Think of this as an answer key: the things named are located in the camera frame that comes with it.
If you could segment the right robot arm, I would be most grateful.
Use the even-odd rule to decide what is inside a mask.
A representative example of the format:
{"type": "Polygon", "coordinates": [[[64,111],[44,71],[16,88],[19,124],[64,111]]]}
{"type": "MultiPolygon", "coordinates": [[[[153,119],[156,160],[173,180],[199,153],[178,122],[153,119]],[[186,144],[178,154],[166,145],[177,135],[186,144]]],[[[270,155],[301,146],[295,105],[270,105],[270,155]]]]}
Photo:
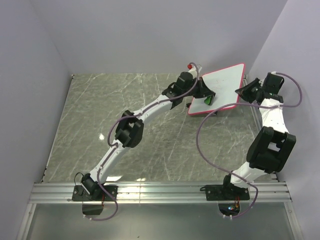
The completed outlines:
{"type": "Polygon", "coordinates": [[[285,125],[284,100],[279,91],[285,80],[276,72],[269,72],[264,81],[256,78],[248,85],[235,90],[247,103],[257,103],[262,127],[250,145],[246,161],[225,176],[220,188],[222,197],[232,200],[257,178],[280,172],[286,164],[297,138],[285,125]]]}

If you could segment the pink framed whiteboard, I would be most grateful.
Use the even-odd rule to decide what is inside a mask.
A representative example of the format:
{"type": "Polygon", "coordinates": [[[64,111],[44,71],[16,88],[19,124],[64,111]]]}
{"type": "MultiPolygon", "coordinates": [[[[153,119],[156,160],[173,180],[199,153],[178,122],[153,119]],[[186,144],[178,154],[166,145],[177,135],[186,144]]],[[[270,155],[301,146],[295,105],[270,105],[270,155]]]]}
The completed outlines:
{"type": "Polygon", "coordinates": [[[245,68],[244,63],[239,63],[203,74],[203,82],[215,92],[215,96],[211,104],[206,104],[204,97],[193,98],[188,114],[190,116],[206,114],[224,105],[239,102],[240,97],[235,90],[243,86],[245,68]]]}

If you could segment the green whiteboard eraser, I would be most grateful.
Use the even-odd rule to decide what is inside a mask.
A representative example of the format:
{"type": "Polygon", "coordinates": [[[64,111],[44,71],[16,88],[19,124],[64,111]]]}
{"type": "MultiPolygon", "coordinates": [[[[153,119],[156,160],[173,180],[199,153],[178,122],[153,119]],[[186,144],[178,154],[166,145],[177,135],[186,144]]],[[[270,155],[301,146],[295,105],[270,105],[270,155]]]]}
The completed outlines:
{"type": "Polygon", "coordinates": [[[206,105],[211,106],[213,103],[215,96],[214,95],[209,95],[205,98],[205,100],[203,101],[206,105]]]}

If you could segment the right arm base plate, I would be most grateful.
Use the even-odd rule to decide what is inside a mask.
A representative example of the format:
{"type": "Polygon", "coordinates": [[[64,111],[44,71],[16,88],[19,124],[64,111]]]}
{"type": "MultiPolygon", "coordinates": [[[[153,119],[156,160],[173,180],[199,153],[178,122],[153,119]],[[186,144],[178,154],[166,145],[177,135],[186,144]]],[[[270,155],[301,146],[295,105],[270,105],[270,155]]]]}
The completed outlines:
{"type": "Polygon", "coordinates": [[[247,201],[250,199],[250,193],[247,188],[236,186],[223,186],[220,184],[209,184],[199,189],[205,192],[207,201],[247,201]]]}

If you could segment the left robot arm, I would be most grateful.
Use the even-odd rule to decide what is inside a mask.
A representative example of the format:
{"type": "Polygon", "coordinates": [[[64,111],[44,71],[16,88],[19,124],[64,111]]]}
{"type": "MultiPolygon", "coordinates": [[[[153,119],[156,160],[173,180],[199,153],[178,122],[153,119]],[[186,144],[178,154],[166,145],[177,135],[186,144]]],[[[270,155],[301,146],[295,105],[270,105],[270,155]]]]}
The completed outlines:
{"type": "Polygon", "coordinates": [[[182,72],[161,95],[150,104],[136,111],[126,110],[121,118],[111,127],[115,130],[113,142],[107,136],[109,150],[89,173],[83,175],[80,185],[83,195],[89,201],[96,201],[102,195],[102,183],[115,163],[131,148],[136,147],[143,137],[144,127],[158,115],[172,110],[184,97],[209,100],[212,103],[216,93],[210,90],[197,73],[182,72]]]}

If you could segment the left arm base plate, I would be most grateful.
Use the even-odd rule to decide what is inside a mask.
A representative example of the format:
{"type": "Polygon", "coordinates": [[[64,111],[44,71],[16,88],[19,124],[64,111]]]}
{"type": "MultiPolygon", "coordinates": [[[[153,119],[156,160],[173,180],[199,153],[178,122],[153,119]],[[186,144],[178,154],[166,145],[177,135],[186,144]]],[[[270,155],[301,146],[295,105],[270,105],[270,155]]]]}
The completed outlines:
{"type": "Polygon", "coordinates": [[[112,198],[117,198],[118,187],[116,185],[104,185],[104,190],[99,186],[94,190],[93,195],[90,195],[81,185],[76,185],[73,189],[71,200],[73,202],[112,202],[112,198]]]}

